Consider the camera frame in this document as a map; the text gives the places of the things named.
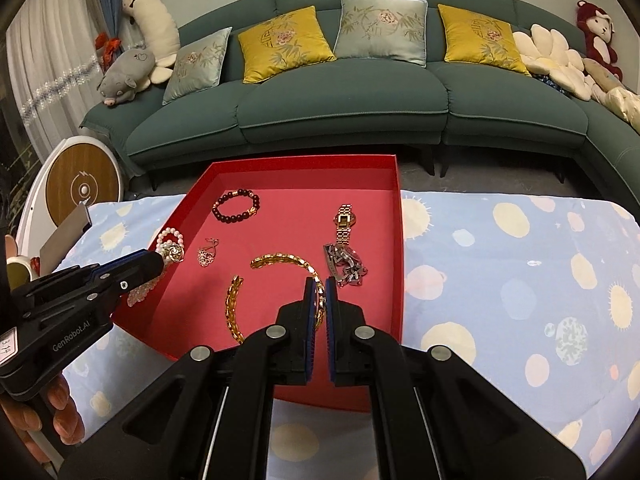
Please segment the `grey pig plush toy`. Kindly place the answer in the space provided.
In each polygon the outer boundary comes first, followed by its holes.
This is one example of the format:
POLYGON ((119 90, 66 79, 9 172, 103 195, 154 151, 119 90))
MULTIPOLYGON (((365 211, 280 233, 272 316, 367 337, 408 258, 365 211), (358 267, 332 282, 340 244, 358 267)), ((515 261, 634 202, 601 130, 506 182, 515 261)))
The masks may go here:
POLYGON ((96 88, 103 104, 113 107, 132 101, 151 84, 154 67, 155 56, 149 49, 134 48, 119 55, 96 88))

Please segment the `yellow embroidered cushion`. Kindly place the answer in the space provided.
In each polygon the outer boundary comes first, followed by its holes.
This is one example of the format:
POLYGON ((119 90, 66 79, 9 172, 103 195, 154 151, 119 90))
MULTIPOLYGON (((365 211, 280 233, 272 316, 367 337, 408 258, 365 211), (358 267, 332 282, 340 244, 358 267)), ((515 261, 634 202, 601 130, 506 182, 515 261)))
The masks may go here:
POLYGON ((445 62, 488 65, 529 76, 509 23, 441 3, 437 9, 445 29, 445 62))
POLYGON ((270 18, 240 32, 238 40, 244 84, 261 84, 287 70, 336 60, 314 6, 270 18))

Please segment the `tan small cushion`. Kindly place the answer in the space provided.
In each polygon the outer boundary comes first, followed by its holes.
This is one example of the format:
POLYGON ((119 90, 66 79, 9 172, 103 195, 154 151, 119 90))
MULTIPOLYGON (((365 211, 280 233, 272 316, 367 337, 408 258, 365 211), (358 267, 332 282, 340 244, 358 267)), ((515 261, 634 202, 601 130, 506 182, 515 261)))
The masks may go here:
POLYGON ((582 62, 584 63, 586 73, 602 91, 609 92, 614 88, 622 86, 620 80, 602 64, 592 58, 583 58, 582 62))

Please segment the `red shallow tray box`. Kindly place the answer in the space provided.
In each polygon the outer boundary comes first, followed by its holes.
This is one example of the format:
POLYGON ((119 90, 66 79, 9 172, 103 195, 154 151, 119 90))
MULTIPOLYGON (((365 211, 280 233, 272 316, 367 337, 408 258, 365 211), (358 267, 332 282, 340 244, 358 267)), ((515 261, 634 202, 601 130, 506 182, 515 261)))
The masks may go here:
POLYGON ((233 348, 270 325, 303 296, 306 278, 332 275, 323 246, 335 242, 334 217, 351 204, 357 222, 348 246, 368 269, 361 286, 337 296, 362 307, 366 321, 398 336, 402 325, 399 176, 392 155, 310 155, 215 162, 164 221, 183 237, 172 264, 141 301, 124 301, 115 323, 171 359, 206 344, 233 348), (196 255, 219 240, 213 264, 196 255))

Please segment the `grey-green embroidered cushion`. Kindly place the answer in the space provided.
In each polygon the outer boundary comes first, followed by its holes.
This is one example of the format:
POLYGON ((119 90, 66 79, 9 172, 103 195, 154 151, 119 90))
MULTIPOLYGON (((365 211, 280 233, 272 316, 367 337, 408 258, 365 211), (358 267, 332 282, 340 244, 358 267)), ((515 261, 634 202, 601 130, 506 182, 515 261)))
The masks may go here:
POLYGON ((386 58, 426 66, 426 0, 341 0, 338 58, 386 58))
POLYGON ((231 27, 217 30, 179 50, 163 95, 163 105, 218 86, 231 32, 231 27))

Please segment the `silver wristwatch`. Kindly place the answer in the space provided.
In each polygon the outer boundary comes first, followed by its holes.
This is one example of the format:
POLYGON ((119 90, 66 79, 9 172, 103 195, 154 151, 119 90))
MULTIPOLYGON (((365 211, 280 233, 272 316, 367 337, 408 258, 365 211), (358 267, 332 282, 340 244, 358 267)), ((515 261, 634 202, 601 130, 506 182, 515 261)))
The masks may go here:
POLYGON ((361 286, 368 269, 364 266, 359 255, 348 245, 325 244, 324 258, 330 274, 337 286, 361 286))

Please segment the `cream flower-shaped cushion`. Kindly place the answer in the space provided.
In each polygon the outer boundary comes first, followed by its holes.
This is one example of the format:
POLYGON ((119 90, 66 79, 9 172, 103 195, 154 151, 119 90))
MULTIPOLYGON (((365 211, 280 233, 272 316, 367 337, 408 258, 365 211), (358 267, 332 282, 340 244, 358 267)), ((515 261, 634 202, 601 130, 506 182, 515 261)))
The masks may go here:
POLYGON ((533 24, 528 34, 514 32, 513 38, 529 73, 548 76, 580 100, 591 99, 592 82, 584 73, 582 57, 558 30, 533 24))

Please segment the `silver pendant charm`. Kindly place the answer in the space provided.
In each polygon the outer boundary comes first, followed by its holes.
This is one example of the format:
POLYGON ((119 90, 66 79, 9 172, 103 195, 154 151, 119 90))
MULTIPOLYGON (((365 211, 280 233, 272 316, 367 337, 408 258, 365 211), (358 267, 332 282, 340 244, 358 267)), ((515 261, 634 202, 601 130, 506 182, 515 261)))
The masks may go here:
POLYGON ((196 258, 198 259, 198 264, 201 268, 206 268, 206 266, 210 266, 213 264, 217 257, 217 247, 219 245, 218 238, 215 237, 206 237, 205 245, 198 248, 198 254, 196 258))

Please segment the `white long plush toy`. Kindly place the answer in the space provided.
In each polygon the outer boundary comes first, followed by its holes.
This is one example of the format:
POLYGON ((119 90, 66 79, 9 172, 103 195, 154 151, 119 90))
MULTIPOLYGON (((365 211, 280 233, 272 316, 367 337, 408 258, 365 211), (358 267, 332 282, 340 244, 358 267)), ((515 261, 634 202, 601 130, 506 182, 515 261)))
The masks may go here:
POLYGON ((163 84, 172 75, 180 36, 175 20, 162 0, 122 0, 122 13, 133 25, 137 25, 145 47, 155 56, 155 67, 150 79, 152 84, 163 84))

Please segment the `grey-green embroidered cushion left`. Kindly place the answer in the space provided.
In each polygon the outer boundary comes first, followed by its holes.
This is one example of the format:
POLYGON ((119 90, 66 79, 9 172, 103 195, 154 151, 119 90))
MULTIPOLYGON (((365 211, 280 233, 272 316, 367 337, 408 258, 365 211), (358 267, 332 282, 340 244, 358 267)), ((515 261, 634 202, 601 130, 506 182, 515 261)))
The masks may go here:
POLYGON ((217 30, 179 50, 163 95, 163 105, 218 86, 231 32, 231 27, 217 30))

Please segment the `round wooden white exercise device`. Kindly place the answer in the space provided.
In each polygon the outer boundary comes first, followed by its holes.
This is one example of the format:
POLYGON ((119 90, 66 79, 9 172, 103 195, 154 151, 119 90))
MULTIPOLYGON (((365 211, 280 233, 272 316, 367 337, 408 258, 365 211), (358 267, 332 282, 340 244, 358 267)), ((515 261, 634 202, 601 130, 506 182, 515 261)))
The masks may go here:
POLYGON ((15 239, 18 253, 35 257, 78 204, 119 202, 124 182, 111 150, 92 136, 63 140, 42 164, 29 190, 15 239))

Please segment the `gold wristwatch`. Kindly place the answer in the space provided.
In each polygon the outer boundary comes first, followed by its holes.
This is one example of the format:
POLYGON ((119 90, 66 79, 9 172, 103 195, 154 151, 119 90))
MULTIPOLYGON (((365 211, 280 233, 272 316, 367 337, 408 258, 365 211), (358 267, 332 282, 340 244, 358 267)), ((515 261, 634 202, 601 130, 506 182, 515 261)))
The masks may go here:
POLYGON ((335 244, 337 246, 347 246, 352 235, 352 227, 356 224, 357 217, 352 210, 351 204, 343 204, 338 207, 334 217, 336 227, 335 244))

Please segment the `dark green sectional sofa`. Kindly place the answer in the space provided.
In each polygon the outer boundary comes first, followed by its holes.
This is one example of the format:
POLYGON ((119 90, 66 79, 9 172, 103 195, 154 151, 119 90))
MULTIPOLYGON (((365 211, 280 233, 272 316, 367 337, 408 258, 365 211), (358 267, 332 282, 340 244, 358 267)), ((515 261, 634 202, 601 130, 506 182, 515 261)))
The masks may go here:
MULTIPOLYGON (((638 207, 636 130, 599 103, 563 96, 533 78, 447 62, 438 6, 498 18, 516 30, 539 24, 582 50, 576 26, 522 0, 426 1, 424 65, 341 58, 247 84, 239 40, 231 38, 216 87, 169 104, 163 90, 152 87, 132 102, 93 107, 82 125, 107 138, 134 174, 330 146, 504 148, 574 160, 602 195, 638 207)), ((305 6, 314 7, 323 35, 334 40, 340 0, 238 0, 186 23, 179 35, 190 44, 223 28, 239 34, 305 6)))

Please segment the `small mirror with pink ears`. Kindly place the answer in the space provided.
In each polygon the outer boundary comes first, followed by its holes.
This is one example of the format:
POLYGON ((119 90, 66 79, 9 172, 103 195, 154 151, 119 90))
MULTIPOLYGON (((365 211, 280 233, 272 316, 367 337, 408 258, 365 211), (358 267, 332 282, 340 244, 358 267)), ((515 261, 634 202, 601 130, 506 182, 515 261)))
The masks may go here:
POLYGON ((6 234, 4 236, 6 244, 6 275, 11 290, 26 285, 38 278, 36 267, 32 264, 32 259, 21 256, 15 238, 6 234))

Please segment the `yellow embroidered cushion left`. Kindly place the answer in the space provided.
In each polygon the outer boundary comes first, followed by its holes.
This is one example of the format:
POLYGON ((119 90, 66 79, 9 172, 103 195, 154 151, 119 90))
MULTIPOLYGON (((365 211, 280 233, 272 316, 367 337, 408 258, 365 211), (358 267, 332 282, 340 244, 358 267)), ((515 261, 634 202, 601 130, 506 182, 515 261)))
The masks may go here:
POLYGON ((314 6, 270 18, 240 32, 238 40, 244 84, 261 84, 287 70, 336 60, 314 6))

